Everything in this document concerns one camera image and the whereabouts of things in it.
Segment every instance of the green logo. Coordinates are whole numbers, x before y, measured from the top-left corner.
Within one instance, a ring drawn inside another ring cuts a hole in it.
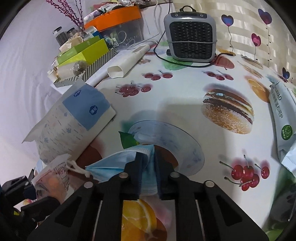
[[[292,127],[290,125],[285,125],[281,130],[281,137],[286,141],[292,136]]]

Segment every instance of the snack package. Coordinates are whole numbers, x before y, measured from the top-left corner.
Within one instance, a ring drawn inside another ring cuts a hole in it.
[[[137,0],[118,0],[119,3],[125,7],[132,6]]]
[[[103,5],[103,6],[101,6],[100,8],[98,8],[98,10],[106,13],[106,12],[112,11],[115,7],[118,7],[118,6],[122,6],[122,5],[121,4],[107,3],[107,4]]]
[[[274,115],[279,160],[296,177],[295,90],[292,84],[288,87],[282,82],[272,84],[269,100]]]
[[[50,196],[63,203],[69,189],[69,177],[66,169],[69,154],[56,157],[36,177],[32,184],[36,189],[37,200]]]
[[[75,161],[115,114],[101,92],[78,79],[24,141],[36,142],[46,165],[66,153]]]

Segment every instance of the tissue package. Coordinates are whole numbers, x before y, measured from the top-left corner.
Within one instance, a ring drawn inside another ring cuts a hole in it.
[[[269,95],[280,162],[296,177],[296,98],[295,87],[278,82],[271,85]]]
[[[75,161],[115,114],[104,95],[80,79],[24,141],[36,142],[40,159],[46,165],[66,153]]]

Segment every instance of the heart balloon print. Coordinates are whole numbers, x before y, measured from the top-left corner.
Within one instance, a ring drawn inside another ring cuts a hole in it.
[[[290,77],[290,73],[289,73],[288,71],[286,71],[285,68],[283,68],[283,77],[284,77],[285,79],[288,79],[288,78]]]
[[[261,44],[261,38],[254,33],[252,34],[251,38],[255,47],[259,47]]]
[[[222,22],[226,24],[226,26],[231,26],[233,24],[233,17],[232,16],[226,16],[225,14],[223,14],[221,16]]]
[[[263,20],[263,22],[267,25],[272,22],[272,17],[268,12],[263,11],[262,9],[258,9],[259,16]]]

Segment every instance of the surgical mask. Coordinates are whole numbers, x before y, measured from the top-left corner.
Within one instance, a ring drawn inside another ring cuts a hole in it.
[[[134,161],[136,153],[143,153],[147,156],[146,163],[143,164],[142,173],[142,195],[154,195],[157,193],[156,173],[154,169],[154,145],[138,145],[114,153],[100,161],[97,161],[84,169],[79,168],[74,161],[70,162],[74,166],[68,169],[84,174],[86,177],[92,175],[99,182],[106,182],[114,175],[124,171],[128,162]]]

